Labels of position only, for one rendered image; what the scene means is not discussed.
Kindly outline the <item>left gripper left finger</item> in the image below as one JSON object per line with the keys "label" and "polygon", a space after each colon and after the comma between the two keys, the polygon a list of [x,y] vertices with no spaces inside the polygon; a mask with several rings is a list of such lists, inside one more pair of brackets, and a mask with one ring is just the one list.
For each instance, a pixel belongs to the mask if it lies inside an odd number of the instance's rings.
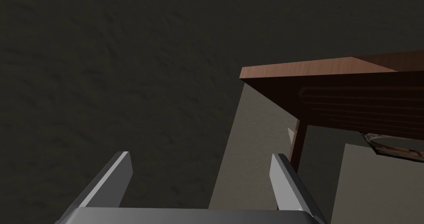
{"label": "left gripper left finger", "polygon": [[129,152],[118,152],[75,199],[70,208],[119,207],[133,175]]}

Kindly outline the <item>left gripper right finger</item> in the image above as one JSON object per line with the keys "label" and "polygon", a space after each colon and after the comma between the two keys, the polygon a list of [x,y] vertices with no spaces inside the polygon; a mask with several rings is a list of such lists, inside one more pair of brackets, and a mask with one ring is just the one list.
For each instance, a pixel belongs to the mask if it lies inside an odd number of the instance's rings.
{"label": "left gripper right finger", "polygon": [[284,154],[273,154],[270,181],[279,210],[305,211],[318,223],[325,219],[312,196]]}

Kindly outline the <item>brown wooden table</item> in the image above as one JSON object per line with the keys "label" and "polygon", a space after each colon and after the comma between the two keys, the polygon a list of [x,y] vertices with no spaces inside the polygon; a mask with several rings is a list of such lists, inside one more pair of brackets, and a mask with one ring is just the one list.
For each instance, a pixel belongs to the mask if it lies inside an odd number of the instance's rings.
{"label": "brown wooden table", "polygon": [[295,170],[308,125],[424,140],[424,50],[243,67],[240,78],[297,118]]}

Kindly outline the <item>oval grey brown basket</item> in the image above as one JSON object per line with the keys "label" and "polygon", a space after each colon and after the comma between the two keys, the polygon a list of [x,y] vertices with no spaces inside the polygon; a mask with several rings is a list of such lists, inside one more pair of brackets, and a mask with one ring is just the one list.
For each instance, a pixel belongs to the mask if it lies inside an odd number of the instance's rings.
{"label": "oval grey brown basket", "polygon": [[363,132],[360,135],[377,155],[424,163],[424,140]]}

